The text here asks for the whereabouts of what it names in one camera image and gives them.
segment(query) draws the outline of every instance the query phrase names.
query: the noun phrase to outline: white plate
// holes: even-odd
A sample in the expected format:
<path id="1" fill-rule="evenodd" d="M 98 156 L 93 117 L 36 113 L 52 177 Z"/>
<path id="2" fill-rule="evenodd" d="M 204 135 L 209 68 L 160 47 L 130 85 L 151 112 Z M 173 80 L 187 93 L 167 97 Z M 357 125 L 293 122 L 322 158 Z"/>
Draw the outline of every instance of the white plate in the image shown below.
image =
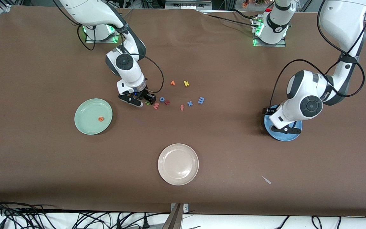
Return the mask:
<path id="1" fill-rule="evenodd" d="M 86 135 L 96 135 L 103 132 L 111 123 L 111 106 L 102 99 L 90 99 L 82 103 L 75 115 L 74 123 L 80 132 Z"/>
<path id="2" fill-rule="evenodd" d="M 194 179 L 199 170 L 199 158 L 188 145 L 167 146 L 158 160 L 160 176 L 172 185 L 184 185 Z"/>

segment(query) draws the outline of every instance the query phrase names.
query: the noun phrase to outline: blue plate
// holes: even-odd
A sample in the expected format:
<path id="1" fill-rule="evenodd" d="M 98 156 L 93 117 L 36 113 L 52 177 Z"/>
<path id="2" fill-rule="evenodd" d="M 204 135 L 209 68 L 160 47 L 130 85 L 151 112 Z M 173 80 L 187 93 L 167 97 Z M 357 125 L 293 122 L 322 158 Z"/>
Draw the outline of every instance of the blue plate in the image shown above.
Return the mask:
<path id="1" fill-rule="evenodd" d="M 263 123 L 265 124 L 265 128 L 268 131 L 268 133 L 270 134 L 270 136 L 272 136 L 274 139 L 277 139 L 279 141 L 282 142 L 289 142 L 291 140 L 296 139 L 299 135 L 295 135 L 295 134 L 285 134 L 285 133 L 280 133 L 280 132 L 273 132 L 271 130 L 271 127 L 273 126 L 273 123 L 270 121 L 269 116 L 266 115 L 263 118 Z M 289 124 L 290 127 L 296 127 L 300 130 L 302 130 L 302 121 L 296 121 L 295 123 L 291 123 Z"/>

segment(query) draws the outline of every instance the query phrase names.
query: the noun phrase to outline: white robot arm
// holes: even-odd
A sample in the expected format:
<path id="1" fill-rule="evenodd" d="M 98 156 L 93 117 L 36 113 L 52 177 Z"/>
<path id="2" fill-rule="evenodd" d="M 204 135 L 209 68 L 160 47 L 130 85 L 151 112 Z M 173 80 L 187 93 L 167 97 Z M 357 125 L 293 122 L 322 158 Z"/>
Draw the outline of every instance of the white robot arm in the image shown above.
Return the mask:
<path id="1" fill-rule="evenodd" d="M 146 47 L 116 9 L 101 0 L 60 0 L 60 2 L 70 16 L 83 26 L 106 24 L 125 37 L 125 41 L 109 51 L 105 59 L 111 71 L 121 77 L 117 83 L 118 97 L 137 107 L 143 106 L 142 99 L 153 104 L 156 97 L 148 92 L 145 77 L 138 65 L 138 61 L 146 54 Z"/>
<path id="2" fill-rule="evenodd" d="M 270 12 L 264 12 L 258 17 L 262 18 L 260 28 L 255 35 L 267 44 L 276 44 L 286 35 L 289 22 L 296 12 L 295 0 L 276 0 Z"/>
<path id="3" fill-rule="evenodd" d="M 269 119 L 273 126 L 268 132 L 294 133 L 289 124 L 312 119 L 321 112 L 323 104 L 331 106 L 344 99 L 342 94 L 347 94 L 364 41 L 365 34 L 360 34 L 365 12 L 366 0 L 328 0 L 324 3 L 320 14 L 321 26 L 337 40 L 344 52 L 350 50 L 351 57 L 343 53 L 340 55 L 334 74 L 326 75 L 330 82 L 323 75 L 311 71 L 303 70 L 293 75 L 286 91 L 288 99 L 272 109 L 274 113 Z"/>

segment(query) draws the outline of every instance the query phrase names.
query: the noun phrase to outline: green plate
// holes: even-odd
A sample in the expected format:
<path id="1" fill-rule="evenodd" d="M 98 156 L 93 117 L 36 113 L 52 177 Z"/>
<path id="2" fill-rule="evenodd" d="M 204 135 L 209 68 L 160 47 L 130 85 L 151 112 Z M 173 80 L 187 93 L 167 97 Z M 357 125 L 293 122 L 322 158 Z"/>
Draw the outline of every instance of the green plate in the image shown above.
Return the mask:
<path id="1" fill-rule="evenodd" d="M 103 132 L 111 123 L 111 106 L 102 99 L 87 100 L 78 107 L 74 115 L 74 123 L 80 132 L 96 135 Z"/>

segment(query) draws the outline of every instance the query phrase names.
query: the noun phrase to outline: tabletop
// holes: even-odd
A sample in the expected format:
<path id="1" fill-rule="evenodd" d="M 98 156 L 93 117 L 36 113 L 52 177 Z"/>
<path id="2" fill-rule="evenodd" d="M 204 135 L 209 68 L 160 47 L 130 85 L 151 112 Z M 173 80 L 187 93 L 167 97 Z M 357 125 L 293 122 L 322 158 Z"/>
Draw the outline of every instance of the tabletop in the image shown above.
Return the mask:
<path id="1" fill-rule="evenodd" d="M 271 48 L 253 46 L 248 26 L 195 10 L 134 9 L 125 19 L 165 75 L 157 97 L 170 104 L 155 110 L 118 99 L 119 77 L 105 63 L 115 44 L 88 51 L 57 8 L 12 6 L 0 17 L 0 199 L 63 209 L 164 212 L 170 203 L 189 203 L 197 213 L 366 215 L 366 83 L 303 121 L 292 142 L 276 141 L 262 125 L 289 61 L 325 70 L 337 60 L 316 17 L 295 13 L 286 48 Z M 366 42 L 360 63 L 366 74 Z M 157 90 L 159 70 L 146 59 L 139 65 Z M 303 63 L 284 71 L 274 104 L 302 69 L 313 71 Z M 360 82 L 357 69 L 350 91 Z M 113 120 L 89 136 L 76 129 L 74 113 L 91 98 L 106 100 Z M 181 111 L 188 101 L 194 105 Z M 199 158 L 197 176 L 183 186 L 157 171 L 161 151 L 173 143 Z"/>

